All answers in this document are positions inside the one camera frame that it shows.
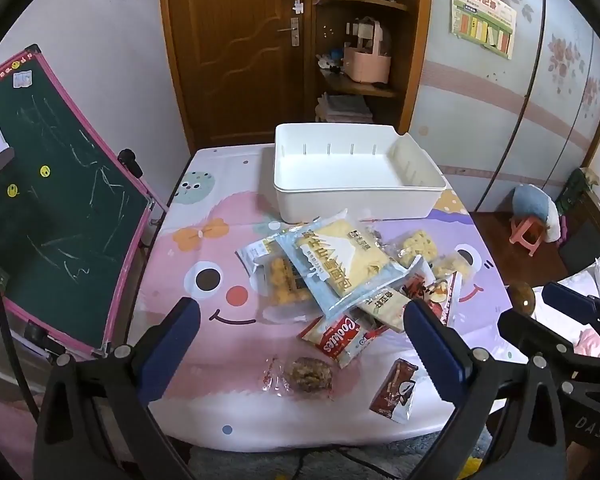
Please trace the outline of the red white pizza snack packet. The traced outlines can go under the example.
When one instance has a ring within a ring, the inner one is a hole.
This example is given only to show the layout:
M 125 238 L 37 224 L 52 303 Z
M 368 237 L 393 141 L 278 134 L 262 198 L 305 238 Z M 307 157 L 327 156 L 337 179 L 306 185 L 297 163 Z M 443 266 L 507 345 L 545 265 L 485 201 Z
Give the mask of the red white pizza snack packet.
M 429 263 L 422 255 L 418 255 L 408 267 L 401 290 L 407 298 L 424 300 L 439 321 L 449 325 L 454 321 L 462 285 L 463 275 L 460 272 L 443 271 L 437 278 Z

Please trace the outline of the brown chocolate wafer packet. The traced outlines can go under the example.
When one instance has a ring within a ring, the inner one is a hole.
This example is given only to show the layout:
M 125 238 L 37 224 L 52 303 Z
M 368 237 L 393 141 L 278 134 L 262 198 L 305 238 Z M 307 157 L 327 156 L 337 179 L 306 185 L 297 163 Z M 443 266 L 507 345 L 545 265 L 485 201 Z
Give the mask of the brown chocolate wafer packet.
M 417 372 L 416 365 L 397 359 L 370 402 L 370 410 L 397 424 L 405 424 L 411 414 Z

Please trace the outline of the beige soda cracker packet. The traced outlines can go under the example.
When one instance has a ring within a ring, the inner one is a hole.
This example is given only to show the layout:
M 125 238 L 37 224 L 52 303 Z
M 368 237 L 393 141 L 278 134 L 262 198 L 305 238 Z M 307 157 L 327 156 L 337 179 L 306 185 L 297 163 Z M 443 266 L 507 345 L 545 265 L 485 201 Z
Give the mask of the beige soda cracker packet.
M 394 288 L 381 289 L 375 296 L 358 304 L 358 308 L 396 333 L 404 332 L 403 315 L 410 298 Z

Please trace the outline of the yellow puffed snack packet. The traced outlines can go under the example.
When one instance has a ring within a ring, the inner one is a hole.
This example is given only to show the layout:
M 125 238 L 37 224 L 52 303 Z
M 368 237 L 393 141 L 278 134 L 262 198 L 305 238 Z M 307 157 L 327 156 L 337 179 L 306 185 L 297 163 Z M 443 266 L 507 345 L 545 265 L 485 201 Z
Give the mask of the yellow puffed snack packet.
M 474 276 L 470 263 L 459 252 L 450 252 L 434 260 L 431 263 L 431 271 L 436 278 L 444 278 L 457 272 L 464 282 L 470 281 Z

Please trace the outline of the red cookies packet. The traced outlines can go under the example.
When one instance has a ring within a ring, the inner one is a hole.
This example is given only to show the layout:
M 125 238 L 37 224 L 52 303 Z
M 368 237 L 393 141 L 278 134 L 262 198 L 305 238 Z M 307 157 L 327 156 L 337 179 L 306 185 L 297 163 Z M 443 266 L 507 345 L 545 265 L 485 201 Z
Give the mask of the red cookies packet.
M 335 321 L 316 318 L 299 334 L 299 338 L 312 344 L 324 356 L 332 359 L 342 370 L 377 337 L 387 326 L 363 311 L 350 311 Z

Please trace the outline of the yellow rice cracker packet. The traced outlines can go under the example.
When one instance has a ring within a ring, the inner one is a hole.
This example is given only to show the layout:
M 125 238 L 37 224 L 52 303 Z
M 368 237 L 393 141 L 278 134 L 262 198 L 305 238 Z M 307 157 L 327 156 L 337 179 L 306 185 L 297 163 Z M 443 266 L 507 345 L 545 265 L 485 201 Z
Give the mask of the yellow rice cracker packet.
M 388 252 L 406 268 L 421 256 L 426 262 L 432 263 L 438 256 L 438 248 L 431 236 L 424 230 L 407 232 L 400 235 L 387 245 Z

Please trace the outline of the blue yellow bread package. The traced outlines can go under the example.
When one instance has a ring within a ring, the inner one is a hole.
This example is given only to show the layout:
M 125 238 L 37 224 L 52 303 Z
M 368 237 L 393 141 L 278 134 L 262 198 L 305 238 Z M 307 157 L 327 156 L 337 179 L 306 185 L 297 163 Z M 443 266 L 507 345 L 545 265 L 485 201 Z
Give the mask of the blue yellow bread package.
M 275 237 L 328 320 L 407 276 L 375 233 L 343 209 Z

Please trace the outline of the orange fried snack packet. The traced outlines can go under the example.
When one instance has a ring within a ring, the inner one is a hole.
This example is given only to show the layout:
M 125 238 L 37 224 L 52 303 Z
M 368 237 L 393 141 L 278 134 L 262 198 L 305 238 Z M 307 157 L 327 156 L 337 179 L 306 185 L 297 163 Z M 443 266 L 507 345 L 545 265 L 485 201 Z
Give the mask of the orange fried snack packet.
M 256 292 L 264 297 L 257 318 L 265 324 L 313 321 L 320 315 L 304 279 L 279 247 L 274 235 L 238 249 L 237 258 L 246 269 Z

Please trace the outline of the dark date cake packet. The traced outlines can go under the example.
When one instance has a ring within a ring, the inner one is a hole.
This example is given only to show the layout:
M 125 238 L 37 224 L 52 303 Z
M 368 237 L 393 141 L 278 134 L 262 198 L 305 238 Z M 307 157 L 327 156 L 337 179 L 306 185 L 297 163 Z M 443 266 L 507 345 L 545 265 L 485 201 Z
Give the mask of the dark date cake packet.
M 307 356 L 291 361 L 270 359 L 262 377 L 262 390 L 276 396 L 320 398 L 330 396 L 333 385 L 332 367 Z

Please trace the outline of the white pillow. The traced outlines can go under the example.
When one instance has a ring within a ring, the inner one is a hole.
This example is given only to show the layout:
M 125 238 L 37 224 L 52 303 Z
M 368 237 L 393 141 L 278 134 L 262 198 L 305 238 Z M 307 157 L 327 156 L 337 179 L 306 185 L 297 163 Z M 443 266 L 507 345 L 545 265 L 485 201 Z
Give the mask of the white pillow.
M 600 258 L 579 273 L 560 280 L 559 284 L 583 296 L 600 297 Z M 542 290 L 542 286 L 533 289 L 535 308 L 532 318 L 569 340 L 577 354 L 600 358 L 600 335 L 596 330 L 591 325 L 581 324 L 548 306 L 542 298 Z

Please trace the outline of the folded towels stack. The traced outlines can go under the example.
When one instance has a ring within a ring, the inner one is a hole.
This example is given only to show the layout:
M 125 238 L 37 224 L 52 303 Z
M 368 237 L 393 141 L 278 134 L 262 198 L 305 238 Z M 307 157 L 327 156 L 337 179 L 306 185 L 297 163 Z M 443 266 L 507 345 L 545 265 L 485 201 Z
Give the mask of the folded towels stack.
M 362 96 L 323 93 L 315 107 L 317 122 L 343 122 L 344 124 L 372 124 L 373 114 Z

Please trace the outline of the brown wooden door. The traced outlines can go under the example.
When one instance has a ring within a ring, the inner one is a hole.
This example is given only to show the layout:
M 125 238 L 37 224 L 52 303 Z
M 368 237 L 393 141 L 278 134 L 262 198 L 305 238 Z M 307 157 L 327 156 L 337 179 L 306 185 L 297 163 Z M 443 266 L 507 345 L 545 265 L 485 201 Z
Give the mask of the brown wooden door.
M 303 0 L 160 0 L 191 151 L 270 142 L 306 114 Z

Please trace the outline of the wooden bed post knob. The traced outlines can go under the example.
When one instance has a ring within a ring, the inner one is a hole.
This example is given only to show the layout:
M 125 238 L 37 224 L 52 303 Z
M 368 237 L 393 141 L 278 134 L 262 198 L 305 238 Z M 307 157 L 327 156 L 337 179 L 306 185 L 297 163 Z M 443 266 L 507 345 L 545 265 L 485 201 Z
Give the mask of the wooden bed post knob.
M 528 283 L 511 282 L 506 290 L 514 311 L 525 316 L 533 314 L 535 310 L 535 294 Z

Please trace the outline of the green chalkboard pink frame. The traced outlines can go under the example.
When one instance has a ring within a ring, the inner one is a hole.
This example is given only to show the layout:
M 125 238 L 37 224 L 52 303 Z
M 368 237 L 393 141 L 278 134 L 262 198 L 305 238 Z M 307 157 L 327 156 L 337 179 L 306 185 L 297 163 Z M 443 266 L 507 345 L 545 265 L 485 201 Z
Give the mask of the green chalkboard pink frame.
M 88 123 L 38 46 L 0 66 L 5 306 L 67 348 L 104 353 L 155 201 Z

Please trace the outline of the wall calendar poster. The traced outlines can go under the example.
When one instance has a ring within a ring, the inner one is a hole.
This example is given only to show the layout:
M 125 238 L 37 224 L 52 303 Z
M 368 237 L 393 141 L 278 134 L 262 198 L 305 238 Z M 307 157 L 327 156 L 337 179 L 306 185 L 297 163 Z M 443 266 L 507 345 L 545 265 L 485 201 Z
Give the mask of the wall calendar poster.
M 511 60 L 517 13 L 502 0 L 451 0 L 451 32 Z

